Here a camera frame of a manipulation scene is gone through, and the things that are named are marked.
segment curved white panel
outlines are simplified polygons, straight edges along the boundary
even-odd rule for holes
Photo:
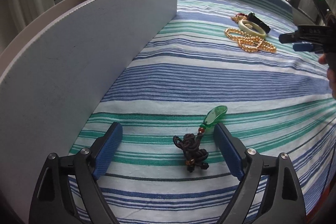
[[[0,188],[27,223],[51,152],[68,153],[105,92],[177,0],[88,0],[40,31],[0,77]]]

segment green pendant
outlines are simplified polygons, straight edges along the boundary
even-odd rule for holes
[[[203,120],[200,127],[209,128],[214,126],[227,112],[227,106],[217,106],[211,109]]]

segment black bracelet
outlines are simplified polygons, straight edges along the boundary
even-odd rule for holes
[[[247,20],[257,24],[260,28],[262,28],[265,31],[265,33],[269,33],[269,31],[271,30],[271,28],[268,27],[259,18],[257,18],[254,13],[249,13],[247,16]]]

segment bed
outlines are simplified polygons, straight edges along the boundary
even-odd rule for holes
[[[237,13],[255,12],[271,27],[276,53],[244,52],[224,30]],[[178,0],[176,16],[148,42],[94,110],[70,154],[90,147],[112,122],[123,140],[98,180],[120,223],[216,223],[238,180],[214,144],[211,129],[200,148],[208,170],[189,173],[173,135],[196,133],[218,105],[234,137],[259,153],[290,156],[306,212],[336,172],[336,104],[317,56],[278,41],[296,27],[291,14],[267,0]],[[255,217],[267,177],[262,177],[246,220]],[[81,218],[89,221],[76,180],[71,188]]]

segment person's hand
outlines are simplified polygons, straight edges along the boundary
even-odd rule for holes
[[[323,54],[319,58],[319,63],[322,64],[322,65],[325,65],[327,63],[325,54]],[[336,74],[335,74],[335,71],[333,71],[329,68],[328,71],[327,71],[327,78],[329,79],[329,86],[333,91],[333,98],[336,99]]]

